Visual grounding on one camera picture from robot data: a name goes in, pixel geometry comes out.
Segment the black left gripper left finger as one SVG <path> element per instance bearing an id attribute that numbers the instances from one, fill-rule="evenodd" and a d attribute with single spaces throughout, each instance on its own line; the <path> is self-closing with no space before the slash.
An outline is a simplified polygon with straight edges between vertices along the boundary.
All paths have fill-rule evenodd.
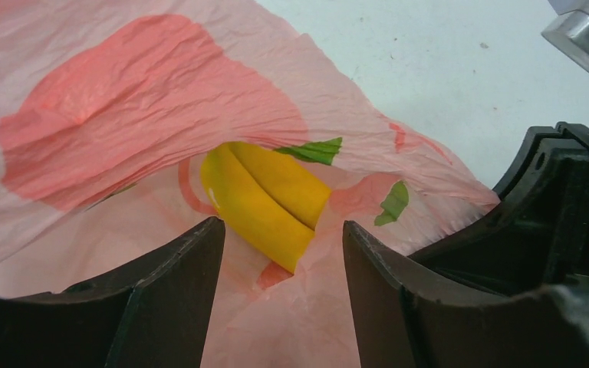
<path id="1" fill-rule="evenodd" d="M 224 243 L 211 217 L 59 294 L 0 298 L 0 367 L 198 367 Z"/>

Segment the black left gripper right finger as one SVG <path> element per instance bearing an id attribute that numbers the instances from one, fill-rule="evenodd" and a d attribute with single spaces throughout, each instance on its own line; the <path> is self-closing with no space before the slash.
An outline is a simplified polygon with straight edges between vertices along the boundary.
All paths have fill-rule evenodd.
<path id="1" fill-rule="evenodd" d="M 450 280 L 355 222 L 343 252 L 364 367 L 589 367 L 589 285 L 514 297 Z"/>

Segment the yellow fake fruit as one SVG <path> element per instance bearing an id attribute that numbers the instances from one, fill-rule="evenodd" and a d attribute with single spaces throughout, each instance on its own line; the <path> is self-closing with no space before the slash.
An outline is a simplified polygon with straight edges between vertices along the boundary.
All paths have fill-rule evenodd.
<path id="1" fill-rule="evenodd" d="M 294 272 L 331 189 L 296 159 L 249 143 L 209 151 L 200 179 L 219 217 L 277 265 Z"/>

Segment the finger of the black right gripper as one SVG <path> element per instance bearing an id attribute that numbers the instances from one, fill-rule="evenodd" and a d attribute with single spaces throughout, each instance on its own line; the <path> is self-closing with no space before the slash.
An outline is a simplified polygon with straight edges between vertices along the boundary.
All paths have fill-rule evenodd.
<path id="1" fill-rule="evenodd" d="M 490 213 L 413 260 L 498 295 L 589 284 L 589 127 L 529 128 L 495 193 Z"/>

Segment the pink plastic bag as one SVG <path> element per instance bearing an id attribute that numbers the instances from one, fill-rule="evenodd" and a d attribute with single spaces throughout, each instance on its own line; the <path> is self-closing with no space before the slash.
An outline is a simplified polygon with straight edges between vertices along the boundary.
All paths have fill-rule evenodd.
<path id="1" fill-rule="evenodd" d="M 409 255 L 498 204 L 253 1 L 0 1 L 0 297 L 61 291 L 214 212 L 204 155 L 242 141 L 332 188 L 293 275 L 229 232 L 204 367 L 357 367 L 353 219 Z"/>

